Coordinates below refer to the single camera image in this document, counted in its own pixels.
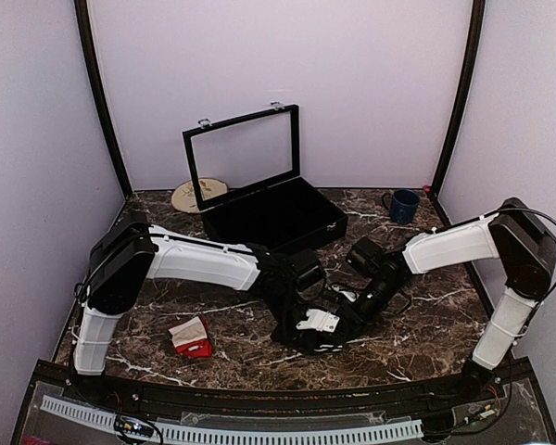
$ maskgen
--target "black display case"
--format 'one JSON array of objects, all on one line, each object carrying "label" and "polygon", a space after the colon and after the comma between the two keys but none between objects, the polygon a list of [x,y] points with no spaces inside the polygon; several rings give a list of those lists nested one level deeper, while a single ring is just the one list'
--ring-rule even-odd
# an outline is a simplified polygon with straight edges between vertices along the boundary
[{"label": "black display case", "polygon": [[[347,215],[300,176],[298,106],[277,105],[183,133],[208,237],[296,253],[346,234]],[[206,178],[228,184],[206,198]]]}]

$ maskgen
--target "wooden coaster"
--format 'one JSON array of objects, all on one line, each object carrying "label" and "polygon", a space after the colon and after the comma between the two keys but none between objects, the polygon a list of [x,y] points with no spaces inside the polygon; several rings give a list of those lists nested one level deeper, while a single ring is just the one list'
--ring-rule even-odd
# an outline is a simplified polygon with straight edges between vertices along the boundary
[{"label": "wooden coaster", "polygon": [[[224,182],[211,178],[200,179],[200,188],[202,190],[202,196],[205,200],[210,199],[211,197],[219,197],[228,191],[228,187]],[[177,187],[171,196],[171,205],[174,209],[184,213],[202,212],[197,207],[196,194],[194,193],[194,186],[191,181],[183,183]]]}]

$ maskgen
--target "white wall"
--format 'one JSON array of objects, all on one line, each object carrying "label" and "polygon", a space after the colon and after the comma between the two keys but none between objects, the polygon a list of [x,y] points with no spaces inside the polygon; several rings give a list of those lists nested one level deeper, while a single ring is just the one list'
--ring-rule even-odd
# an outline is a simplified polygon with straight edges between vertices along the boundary
[{"label": "white wall", "polygon": [[135,189],[189,179],[182,131],[301,106],[302,171],[321,186],[430,184],[471,0],[91,2]]},{"label": "white wall", "polygon": [[0,445],[121,203],[73,2],[0,1]]},{"label": "white wall", "polygon": [[[520,197],[556,218],[556,1],[488,2],[460,138],[441,200],[454,222]],[[477,264],[493,299],[497,261]],[[556,423],[556,293],[516,350]]]}]

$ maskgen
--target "open box lid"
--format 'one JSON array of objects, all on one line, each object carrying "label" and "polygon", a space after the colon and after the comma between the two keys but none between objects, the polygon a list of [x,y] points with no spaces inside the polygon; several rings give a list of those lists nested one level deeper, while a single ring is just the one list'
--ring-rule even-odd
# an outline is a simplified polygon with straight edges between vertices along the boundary
[{"label": "open box lid", "polygon": [[[183,132],[185,152],[200,210],[256,193],[300,175],[298,105],[226,121],[199,121]],[[225,182],[229,192],[205,197],[206,179]]]}]

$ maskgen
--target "dark marble floor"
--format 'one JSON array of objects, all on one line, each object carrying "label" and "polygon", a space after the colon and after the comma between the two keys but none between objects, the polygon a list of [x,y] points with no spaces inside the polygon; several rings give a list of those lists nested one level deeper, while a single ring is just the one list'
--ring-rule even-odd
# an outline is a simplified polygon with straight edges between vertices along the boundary
[{"label": "dark marble floor", "polygon": [[[322,192],[349,217],[346,238],[319,251],[330,281],[365,283],[344,263],[348,249],[362,236],[389,248],[441,225],[424,195],[414,222],[401,227],[388,220],[379,203],[384,190]],[[151,223],[180,234],[206,237],[199,216],[171,207],[171,192],[139,192],[127,210],[144,211]],[[307,357],[271,342],[275,321],[263,302],[247,294],[199,283],[147,280],[136,306],[118,324],[107,373],[170,385],[249,390],[360,388],[458,373],[487,319],[463,266],[417,276],[405,292],[413,304],[402,315],[395,312],[404,298],[395,297],[383,322],[368,335],[343,352]],[[172,347],[168,329],[196,315],[208,322],[212,358],[184,358]],[[69,327],[56,362],[67,362],[70,341]]]}]

